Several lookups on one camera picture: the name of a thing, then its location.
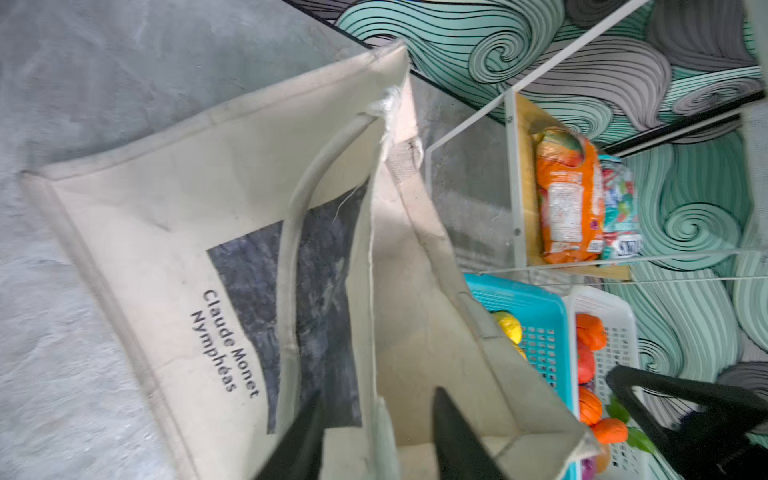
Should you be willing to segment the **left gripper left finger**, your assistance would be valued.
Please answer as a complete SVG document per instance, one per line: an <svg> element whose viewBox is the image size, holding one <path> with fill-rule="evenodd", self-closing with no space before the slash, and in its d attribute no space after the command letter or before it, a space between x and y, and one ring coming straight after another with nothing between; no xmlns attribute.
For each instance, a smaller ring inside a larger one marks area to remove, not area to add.
<svg viewBox="0 0 768 480"><path fill-rule="evenodd" d="M323 458L325 405L320 392L301 407L255 480L317 480Z"/></svg>

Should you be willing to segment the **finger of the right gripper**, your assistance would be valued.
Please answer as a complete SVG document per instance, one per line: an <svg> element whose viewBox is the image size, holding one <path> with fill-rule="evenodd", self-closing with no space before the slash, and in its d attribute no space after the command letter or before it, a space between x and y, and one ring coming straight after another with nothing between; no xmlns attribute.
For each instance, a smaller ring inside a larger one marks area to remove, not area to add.
<svg viewBox="0 0 768 480"><path fill-rule="evenodd" d="M765 479L767 450L747 434L767 421L767 402L737 386L684 380L616 366L606 383L657 451L684 479ZM662 426L634 392L690 401L701 409L679 426Z"/></svg>

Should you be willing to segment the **beige canvas tote bag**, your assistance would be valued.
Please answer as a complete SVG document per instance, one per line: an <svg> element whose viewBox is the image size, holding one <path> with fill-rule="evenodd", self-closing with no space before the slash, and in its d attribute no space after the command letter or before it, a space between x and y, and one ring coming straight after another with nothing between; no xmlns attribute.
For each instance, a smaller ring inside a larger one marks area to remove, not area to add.
<svg viewBox="0 0 768 480"><path fill-rule="evenodd" d="M591 430L470 293L421 178L403 42L24 176L185 479L268 476L300 409L323 479L435 479L450 396L509 479Z"/></svg>

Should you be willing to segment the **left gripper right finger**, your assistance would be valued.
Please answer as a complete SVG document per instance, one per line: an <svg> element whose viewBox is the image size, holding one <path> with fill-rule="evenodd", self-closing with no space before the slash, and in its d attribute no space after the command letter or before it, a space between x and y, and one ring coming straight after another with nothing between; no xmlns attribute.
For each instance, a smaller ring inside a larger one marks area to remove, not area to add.
<svg viewBox="0 0 768 480"><path fill-rule="evenodd" d="M505 479L501 469L443 387L435 389L432 423L441 480Z"/></svg>

